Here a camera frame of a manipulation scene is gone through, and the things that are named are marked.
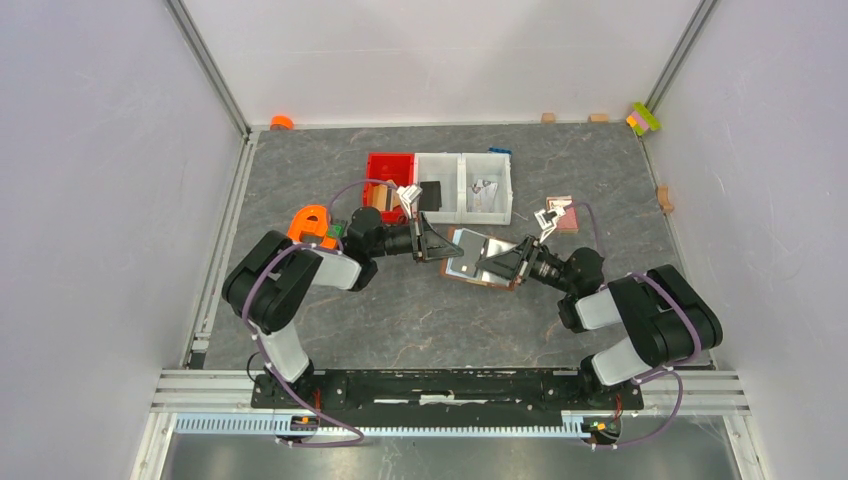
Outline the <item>brown leather card holder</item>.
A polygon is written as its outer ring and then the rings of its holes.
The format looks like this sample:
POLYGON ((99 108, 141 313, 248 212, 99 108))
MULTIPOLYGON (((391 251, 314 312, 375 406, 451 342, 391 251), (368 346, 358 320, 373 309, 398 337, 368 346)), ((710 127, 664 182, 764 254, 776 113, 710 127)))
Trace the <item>brown leather card holder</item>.
POLYGON ((514 290, 513 280, 490 273, 480 268, 478 263, 510 250, 516 246, 515 243, 458 227, 449 229, 449 238, 464 250, 464 255, 444 259, 439 271, 442 277, 488 288, 514 290))

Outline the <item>dark grey credit card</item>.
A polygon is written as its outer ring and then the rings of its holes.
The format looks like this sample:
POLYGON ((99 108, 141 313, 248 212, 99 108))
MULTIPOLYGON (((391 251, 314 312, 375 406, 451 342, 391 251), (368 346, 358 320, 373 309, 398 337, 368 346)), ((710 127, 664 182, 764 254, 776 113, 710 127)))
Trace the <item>dark grey credit card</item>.
POLYGON ((469 278, 476 277, 478 272, 476 262, 484 253, 487 243, 487 236, 463 229, 458 240, 458 245, 463 249, 463 256, 453 259, 452 271, 469 278))

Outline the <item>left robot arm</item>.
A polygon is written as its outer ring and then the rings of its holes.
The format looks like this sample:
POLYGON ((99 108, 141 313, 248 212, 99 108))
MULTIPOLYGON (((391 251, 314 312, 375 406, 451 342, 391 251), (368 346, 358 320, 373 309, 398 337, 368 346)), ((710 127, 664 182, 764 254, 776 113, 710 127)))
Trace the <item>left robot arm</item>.
POLYGON ((312 286, 358 292, 378 272, 378 257, 409 255, 419 263, 461 257, 463 249, 438 233, 420 213, 405 225, 388 225, 373 207, 357 209, 332 250, 295 241, 271 230, 226 278, 222 298, 242 318, 266 369, 278 380, 275 392, 290 407, 306 405, 314 381, 312 361, 299 340, 294 317, 312 286))

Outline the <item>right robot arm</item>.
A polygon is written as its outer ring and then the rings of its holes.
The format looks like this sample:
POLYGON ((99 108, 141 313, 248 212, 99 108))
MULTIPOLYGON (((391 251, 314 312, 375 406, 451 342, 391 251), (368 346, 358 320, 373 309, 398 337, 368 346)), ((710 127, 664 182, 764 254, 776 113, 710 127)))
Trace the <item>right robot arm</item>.
POLYGON ((598 251, 581 247, 562 259, 529 236, 476 266, 507 280, 530 278, 563 292, 558 315, 574 333, 623 326, 625 338, 587 356, 578 368, 578 396, 591 408, 606 406, 625 383, 654 378, 723 341, 716 314, 670 264, 607 281, 598 251))

